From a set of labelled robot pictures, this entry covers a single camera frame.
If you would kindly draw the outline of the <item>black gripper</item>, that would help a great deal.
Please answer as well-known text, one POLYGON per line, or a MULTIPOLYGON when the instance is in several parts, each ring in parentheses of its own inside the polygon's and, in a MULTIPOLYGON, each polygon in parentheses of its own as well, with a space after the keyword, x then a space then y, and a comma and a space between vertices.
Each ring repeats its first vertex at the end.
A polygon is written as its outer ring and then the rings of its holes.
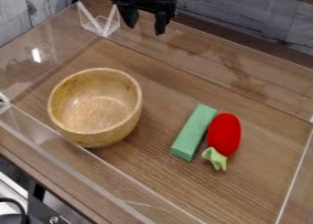
POLYGON ((171 17, 177 13, 178 0, 112 0, 119 8, 120 16, 124 24, 134 28, 139 14, 138 10, 155 14, 155 35, 164 33, 171 17))

